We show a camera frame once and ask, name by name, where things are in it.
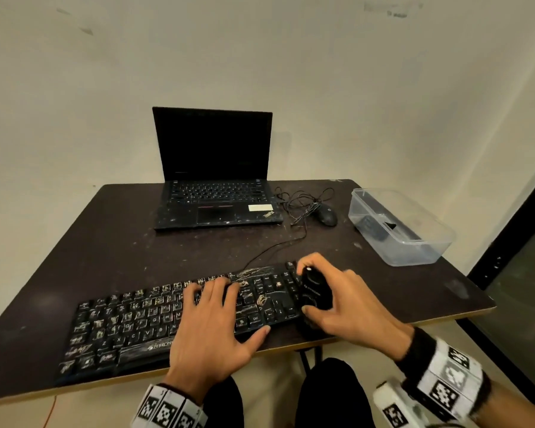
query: black laptop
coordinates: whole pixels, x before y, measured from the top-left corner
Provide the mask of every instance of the black laptop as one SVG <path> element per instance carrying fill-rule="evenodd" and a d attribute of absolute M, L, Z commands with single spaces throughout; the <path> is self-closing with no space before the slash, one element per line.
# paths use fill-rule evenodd
<path fill-rule="evenodd" d="M 153 107 L 164 188 L 155 229 L 277 224 L 271 112 Z"/>

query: black pants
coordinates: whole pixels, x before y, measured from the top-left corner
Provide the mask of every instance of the black pants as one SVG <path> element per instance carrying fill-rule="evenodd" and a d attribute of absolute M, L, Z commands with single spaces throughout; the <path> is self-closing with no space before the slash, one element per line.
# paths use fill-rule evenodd
<path fill-rule="evenodd" d="M 207 428 L 243 428 L 242 396 L 232 377 L 204 398 Z M 295 428 L 374 428 L 369 400 L 353 369 L 335 358 L 316 365 L 301 386 Z"/>

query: keyboard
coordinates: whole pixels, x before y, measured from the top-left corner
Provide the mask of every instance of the keyboard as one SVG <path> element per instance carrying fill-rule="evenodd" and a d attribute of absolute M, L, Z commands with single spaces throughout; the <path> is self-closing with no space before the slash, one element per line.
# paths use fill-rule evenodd
<path fill-rule="evenodd" d="M 55 384 L 63 386 L 168 366 L 169 350 L 186 303 L 183 290 L 191 282 L 202 285 L 225 276 L 240 283 L 234 326 L 237 337 L 246 338 L 264 325 L 295 320 L 300 316 L 301 286 L 295 266 L 288 262 L 163 283 L 160 287 L 79 303 Z M 199 301 L 197 292 L 193 303 Z"/>
<path fill-rule="evenodd" d="M 170 201 L 177 204 L 206 204 L 211 202 L 265 204 L 269 202 L 261 180 L 177 181 L 173 182 Z"/>

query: dark table top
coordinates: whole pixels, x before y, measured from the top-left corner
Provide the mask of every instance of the dark table top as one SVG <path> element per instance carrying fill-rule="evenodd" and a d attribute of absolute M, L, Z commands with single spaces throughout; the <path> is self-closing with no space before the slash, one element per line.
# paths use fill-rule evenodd
<path fill-rule="evenodd" d="M 366 243 L 348 218 L 352 180 L 272 181 L 286 192 L 303 189 L 328 201 L 338 215 L 334 228 L 310 217 L 301 242 L 271 249 L 252 266 L 284 262 L 314 251 L 367 282 L 392 314 L 407 323 L 461 318 L 495 304 L 444 259 L 432 265 L 391 267 Z M 231 272 L 268 246 L 303 235 L 303 226 L 255 225 L 191 229 L 156 234 L 152 229 L 162 184 L 105 185 L 91 200 L 28 283 L 0 316 L 1 402 L 62 392 L 53 388 L 78 302 L 142 287 Z M 330 342 L 321 337 L 318 343 Z M 270 333 L 261 350 L 293 350 L 313 345 L 288 324 Z M 138 378 L 130 375 L 64 390 L 91 388 Z"/>

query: hand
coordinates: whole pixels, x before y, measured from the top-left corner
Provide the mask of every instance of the hand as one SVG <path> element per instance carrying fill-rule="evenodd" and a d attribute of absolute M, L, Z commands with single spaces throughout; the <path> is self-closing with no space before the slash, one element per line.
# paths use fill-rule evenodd
<path fill-rule="evenodd" d="M 198 405 L 213 385 L 247 365 L 270 331 L 264 326 L 245 343 L 234 337 L 235 303 L 240 285 L 229 286 L 224 305 L 227 278 L 216 278 L 204 285 L 198 306 L 193 303 L 200 285 L 184 289 L 184 311 L 171 345 L 171 368 L 164 382 L 194 398 Z"/>
<path fill-rule="evenodd" d="M 352 270 L 341 272 L 319 253 L 300 259 L 297 274 L 307 266 L 323 273 L 333 293 L 333 307 L 328 311 L 309 305 L 302 308 L 310 320 L 328 334 L 377 349 L 393 360 L 405 356 L 414 328 L 388 312 L 360 276 Z"/>

